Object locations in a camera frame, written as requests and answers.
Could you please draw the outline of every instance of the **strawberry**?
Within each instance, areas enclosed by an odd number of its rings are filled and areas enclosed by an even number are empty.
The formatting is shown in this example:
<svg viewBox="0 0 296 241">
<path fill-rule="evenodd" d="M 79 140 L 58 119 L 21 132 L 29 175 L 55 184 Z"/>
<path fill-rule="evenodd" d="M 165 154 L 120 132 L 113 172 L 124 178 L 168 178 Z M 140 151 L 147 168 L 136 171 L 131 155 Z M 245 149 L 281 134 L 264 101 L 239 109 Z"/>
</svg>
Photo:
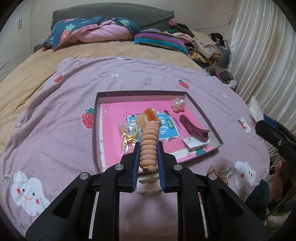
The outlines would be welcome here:
<svg viewBox="0 0 296 241">
<path fill-rule="evenodd" d="M 89 107 L 81 113 L 81 120 L 87 129 L 92 129 L 94 123 L 94 108 Z"/>
<path fill-rule="evenodd" d="M 56 83 L 60 83 L 61 80 L 62 80 L 62 78 L 63 78 L 63 75 L 60 75 L 58 78 L 56 78 L 56 79 L 54 80 L 54 82 L 56 82 Z"/>
<path fill-rule="evenodd" d="M 187 84 L 183 80 L 178 79 L 178 84 L 181 85 L 182 87 L 186 88 L 187 90 L 189 90 L 189 84 Z"/>
</svg>

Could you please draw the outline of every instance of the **white wall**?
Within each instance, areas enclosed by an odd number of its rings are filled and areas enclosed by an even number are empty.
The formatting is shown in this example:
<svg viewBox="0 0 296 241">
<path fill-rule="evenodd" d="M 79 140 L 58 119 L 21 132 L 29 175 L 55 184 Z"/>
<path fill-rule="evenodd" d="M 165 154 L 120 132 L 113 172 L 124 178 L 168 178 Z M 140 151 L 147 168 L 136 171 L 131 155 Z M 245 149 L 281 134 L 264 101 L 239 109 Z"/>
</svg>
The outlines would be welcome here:
<svg viewBox="0 0 296 241">
<path fill-rule="evenodd" d="M 175 17 L 192 29 L 220 25 L 232 11 L 235 0 L 35 0 L 31 16 L 32 46 L 40 44 L 50 33 L 52 12 L 72 6 L 96 2 L 128 2 L 175 10 Z"/>
</svg>

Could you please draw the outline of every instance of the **green label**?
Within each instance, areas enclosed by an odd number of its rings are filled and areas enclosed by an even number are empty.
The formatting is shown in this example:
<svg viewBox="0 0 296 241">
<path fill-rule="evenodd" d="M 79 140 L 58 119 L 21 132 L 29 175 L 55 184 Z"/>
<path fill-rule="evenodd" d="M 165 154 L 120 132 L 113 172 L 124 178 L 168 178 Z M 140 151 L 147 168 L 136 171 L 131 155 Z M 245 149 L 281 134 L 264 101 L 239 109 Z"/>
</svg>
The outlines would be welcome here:
<svg viewBox="0 0 296 241">
<path fill-rule="evenodd" d="M 172 123 L 172 121 L 170 119 L 167 119 L 167 124 L 168 124 L 170 129 L 174 129 L 174 125 L 173 125 L 173 123 Z"/>
</svg>

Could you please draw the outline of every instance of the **metal bolt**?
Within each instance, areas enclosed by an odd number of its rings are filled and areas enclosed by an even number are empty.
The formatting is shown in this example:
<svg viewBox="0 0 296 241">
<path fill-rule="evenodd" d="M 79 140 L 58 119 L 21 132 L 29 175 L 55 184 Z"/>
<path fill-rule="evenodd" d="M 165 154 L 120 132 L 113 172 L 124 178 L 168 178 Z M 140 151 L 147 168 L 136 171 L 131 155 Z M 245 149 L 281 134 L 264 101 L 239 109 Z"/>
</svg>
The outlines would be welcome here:
<svg viewBox="0 0 296 241">
<path fill-rule="evenodd" d="M 123 168 L 124 168 L 124 166 L 122 164 L 116 164 L 115 165 L 116 170 L 122 170 Z"/>
<path fill-rule="evenodd" d="M 82 180 L 88 179 L 88 177 L 89 177 L 89 174 L 86 173 L 86 172 L 80 174 L 80 178 L 81 178 Z"/>
<path fill-rule="evenodd" d="M 215 173 L 210 173 L 209 174 L 209 179 L 216 180 L 217 179 L 217 175 Z"/>
<path fill-rule="evenodd" d="M 177 171 L 182 170 L 182 168 L 183 167 L 181 165 L 179 165 L 179 164 L 174 165 L 174 169 L 177 170 Z"/>
</svg>

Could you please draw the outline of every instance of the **curtain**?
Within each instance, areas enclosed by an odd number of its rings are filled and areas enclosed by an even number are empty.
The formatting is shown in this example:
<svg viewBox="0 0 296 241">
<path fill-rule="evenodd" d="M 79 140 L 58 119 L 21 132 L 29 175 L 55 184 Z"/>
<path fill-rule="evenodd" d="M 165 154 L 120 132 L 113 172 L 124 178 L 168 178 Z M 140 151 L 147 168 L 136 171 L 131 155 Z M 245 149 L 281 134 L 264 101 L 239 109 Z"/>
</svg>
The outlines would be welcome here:
<svg viewBox="0 0 296 241">
<path fill-rule="evenodd" d="M 272 0 L 238 0 L 226 39 L 236 93 L 295 134 L 296 34 L 285 15 Z"/>
</svg>

